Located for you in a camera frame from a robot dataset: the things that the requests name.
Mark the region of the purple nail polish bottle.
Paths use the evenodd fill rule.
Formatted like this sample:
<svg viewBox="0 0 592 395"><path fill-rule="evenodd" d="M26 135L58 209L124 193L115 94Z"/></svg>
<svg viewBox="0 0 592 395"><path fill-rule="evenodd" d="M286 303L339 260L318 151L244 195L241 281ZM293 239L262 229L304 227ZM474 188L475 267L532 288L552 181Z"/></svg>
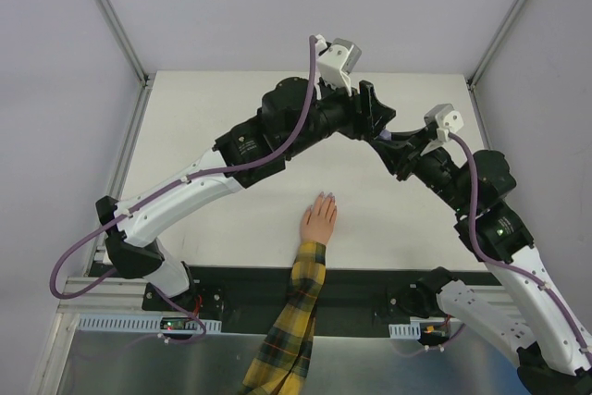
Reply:
<svg viewBox="0 0 592 395"><path fill-rule="evenodd" d="M391 141L392 140L392 133L388 130L382 130L379 135L378 139L382 141Z"/></svg>

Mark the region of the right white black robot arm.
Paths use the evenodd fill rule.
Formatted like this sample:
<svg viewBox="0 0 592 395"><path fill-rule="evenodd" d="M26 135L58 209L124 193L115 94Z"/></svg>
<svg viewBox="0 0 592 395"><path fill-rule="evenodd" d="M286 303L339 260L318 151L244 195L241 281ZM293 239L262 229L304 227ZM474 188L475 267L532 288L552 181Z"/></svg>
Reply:
<svg viewBox="0 0 592 395"><path fill-rule="evenodd" d="M371 147L397 180L418 178L455 213L462 244L483 263L522 316L515 321L437 267L395 293L409 317L449 315L494 346L517 370L531 394L588 394L591 335L554 284L524 221L505 202L516 186L504 154L471 152L457 166L443 148L428 150L435 130L384 132Z"/></svg>

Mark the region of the yellow plaid sleeve forearm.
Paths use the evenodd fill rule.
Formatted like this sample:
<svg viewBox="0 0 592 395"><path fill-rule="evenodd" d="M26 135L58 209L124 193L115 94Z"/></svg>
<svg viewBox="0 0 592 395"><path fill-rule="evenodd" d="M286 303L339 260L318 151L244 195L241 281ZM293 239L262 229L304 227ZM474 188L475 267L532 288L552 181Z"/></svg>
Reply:
<svg viewBox="0 0 592 395"><path fill-rule="evenodd" d="M312 358L326 246L304 242L290 271L287 299L241 383L241 394L299 394Z"/></svg>

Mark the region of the mannequin hand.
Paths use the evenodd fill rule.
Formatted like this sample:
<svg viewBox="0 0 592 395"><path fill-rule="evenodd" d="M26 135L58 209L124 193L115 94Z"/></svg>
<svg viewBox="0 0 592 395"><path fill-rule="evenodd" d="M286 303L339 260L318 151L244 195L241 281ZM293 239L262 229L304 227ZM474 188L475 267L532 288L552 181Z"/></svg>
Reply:
<svg viewBox="0 0 592 395"><path fill-rule="evenodd" d="M337 221L338 209L333 193L321 192L305 210L300 224L302 242L328 245Z"/></svg>

